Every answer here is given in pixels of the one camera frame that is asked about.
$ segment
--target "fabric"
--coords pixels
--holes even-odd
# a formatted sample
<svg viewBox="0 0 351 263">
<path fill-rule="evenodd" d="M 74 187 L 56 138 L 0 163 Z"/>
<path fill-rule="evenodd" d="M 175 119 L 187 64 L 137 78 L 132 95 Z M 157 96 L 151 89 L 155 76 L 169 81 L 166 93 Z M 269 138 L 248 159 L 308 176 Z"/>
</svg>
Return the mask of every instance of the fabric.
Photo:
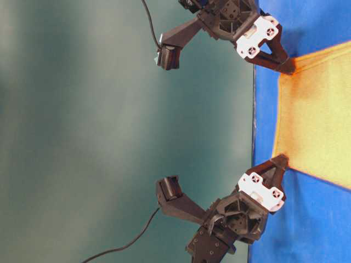
<svg viewBox="0 0 351 263">
<path fill-rule="evenodd" d="M 351 188 L 351 42 L 295 58 L 279 78 L 273 156 L 289 166 Z"/>
</svg>

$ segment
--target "yellow towel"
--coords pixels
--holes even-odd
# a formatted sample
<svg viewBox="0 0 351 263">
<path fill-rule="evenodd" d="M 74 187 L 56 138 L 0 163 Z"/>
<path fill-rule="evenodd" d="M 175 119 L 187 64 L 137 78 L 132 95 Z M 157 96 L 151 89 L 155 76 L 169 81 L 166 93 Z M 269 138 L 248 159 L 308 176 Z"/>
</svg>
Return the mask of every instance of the yellow towel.
<svg viewBox="0 0 351 263">
<path fill-rule="evenodd" d="M 273 156 L 289 166 L 351 188 L 351 41 L 295 58 L 279 78 Z"/>
</svg>

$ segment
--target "blue table surface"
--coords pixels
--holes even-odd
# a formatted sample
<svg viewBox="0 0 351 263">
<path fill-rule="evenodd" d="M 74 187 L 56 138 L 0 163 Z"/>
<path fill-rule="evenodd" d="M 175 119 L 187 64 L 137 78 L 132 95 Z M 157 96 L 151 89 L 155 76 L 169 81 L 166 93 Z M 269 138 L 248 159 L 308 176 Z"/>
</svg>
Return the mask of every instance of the blue table surface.
<svg viewBox="0 0 351 263">
<path fill-rule="evenodd" d="M 291 57 L 351 40 L 349 1 L 264 0 L 260 7 L 283 26 L 282 44 Z M 257 165 L 271 158 L 273 151 L 279 74 L 260 66 L 255 71 L 253 163 Z M 248 261 L 351 262 L 351 191 L 294 170 L 285 173 L 283 186 L 286 203 L 250 246 Z"/>
</svg>

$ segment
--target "screw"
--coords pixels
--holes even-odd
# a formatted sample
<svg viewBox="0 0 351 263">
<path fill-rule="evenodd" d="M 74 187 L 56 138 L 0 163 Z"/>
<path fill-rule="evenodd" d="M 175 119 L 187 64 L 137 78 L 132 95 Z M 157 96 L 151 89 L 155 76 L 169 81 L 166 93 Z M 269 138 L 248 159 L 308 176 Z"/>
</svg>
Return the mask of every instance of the screw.
<svg viewBox="0 0 351 263">
<path fill-rule="evenodd" d="M 273 34 L 274 34 L 274 29 L 273 28 L 267 29 L 267 36 L 272 36 Z"/>
<path fill-rule="evenodd" d="M 280 197 L 280 193 L 277 192 L 277 191 L 273 191 L 273 196 L 274 196 L 275 198 L 279 198 L 279 197 Z"/>
<path fill-rule="evenodd" d="M 250 55 L 253 55 L 254 53 L 256 53 L 256 48 L 250 47 L 250 48 L 248 49 L 248 53 L 249 53 Z M 252 181 L 255 182 L 255 183 L 258 183 L 258 182 L 259 182 L 259 178 L 258 178 L 256 175 L 253 175 L 253 176 L 252 176 Z"/>
</svg>

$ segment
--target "robotic arm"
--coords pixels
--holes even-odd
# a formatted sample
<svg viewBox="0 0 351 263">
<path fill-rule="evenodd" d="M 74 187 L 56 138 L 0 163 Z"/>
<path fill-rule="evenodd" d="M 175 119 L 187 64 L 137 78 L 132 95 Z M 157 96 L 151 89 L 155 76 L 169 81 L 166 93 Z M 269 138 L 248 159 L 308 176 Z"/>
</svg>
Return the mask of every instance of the robotic arm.
<svg viewBox="0 0 351 263">
<path fill-rule="evenodd" d="M 179 0 L 196 17 L 161 35 L 158 66 L 179 68 L 180 51 L 198 33 L 205 30 L 215 40 L 230 41 L 247 62 L 292 74 L 295 66 L 280 43 L 282 26 L 263 12 L 258 0 Z M 266 43 L 271 54 L 261 51 Z"/>
<path fill-rule="evenodd" d="M 217 199 L 206 211 L 181 191 L 177 176 L 156 183 L 164 214 L 200 225 L 186 246 L 192 263 L 219 263 L 226 253 L 235 253 L 236 240 L 259 240 L 268 214 L 278 211 L 286 199 L 281 182 L 287 163 L 287 157 L 279 155 L 249 169 L 231 195 Z"/>
</svg>

